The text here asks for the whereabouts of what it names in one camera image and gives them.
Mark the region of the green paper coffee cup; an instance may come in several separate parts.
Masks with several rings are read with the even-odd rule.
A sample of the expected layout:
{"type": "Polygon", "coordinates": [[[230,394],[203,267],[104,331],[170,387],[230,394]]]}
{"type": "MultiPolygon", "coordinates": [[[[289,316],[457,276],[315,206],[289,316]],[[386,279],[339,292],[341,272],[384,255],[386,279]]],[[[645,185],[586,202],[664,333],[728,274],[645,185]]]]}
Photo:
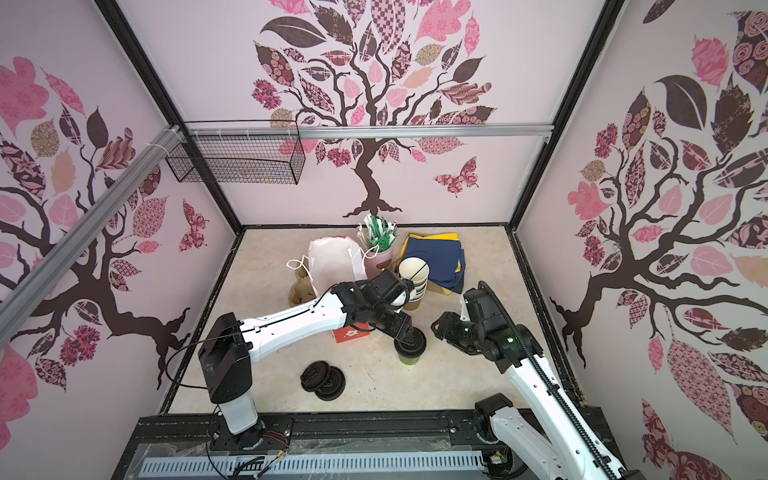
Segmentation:
{"type": "Polygon", "coordinates": [[[413,366],[416,365],[419,360],[421,359],[421,354],[411,354],[411,353],[397,353],[399,361],[406,366],[413,366]]]}

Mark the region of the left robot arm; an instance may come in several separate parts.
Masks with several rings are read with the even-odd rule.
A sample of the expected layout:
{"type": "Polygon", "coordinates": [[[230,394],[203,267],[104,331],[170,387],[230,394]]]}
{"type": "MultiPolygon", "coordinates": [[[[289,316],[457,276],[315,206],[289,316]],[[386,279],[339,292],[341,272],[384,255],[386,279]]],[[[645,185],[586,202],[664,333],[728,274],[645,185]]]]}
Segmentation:
{"type": "Polygon", "coordinates": [[[200,342],[198,360],[209,399],[228,431],[240,435],[259,423],[249,393],[253,364],[296,342],[345,327],[368,325],[401,341],[413,331],[404,308],[414,291],[411,280],[385,270],[372,280],[336,283],[317,299],[275,314],[220,316],[200,342]]]}

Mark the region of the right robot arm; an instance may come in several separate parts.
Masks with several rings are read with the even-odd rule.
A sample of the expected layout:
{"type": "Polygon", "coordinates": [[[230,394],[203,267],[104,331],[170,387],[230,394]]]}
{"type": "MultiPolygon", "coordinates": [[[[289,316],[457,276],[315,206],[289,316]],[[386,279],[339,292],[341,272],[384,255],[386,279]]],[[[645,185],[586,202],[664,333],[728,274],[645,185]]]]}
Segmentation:
{"type": "Polygon", "coordinates": [[[538,425],[499,395],[476,406],[481,437],[510,447],[539,479],[641,479],[595,433],[555,377],[530,330],[515,323],[484,281],[463,295],[462,312],[433,322],[434,336],[492,362],[523,397],[538,425]]]}

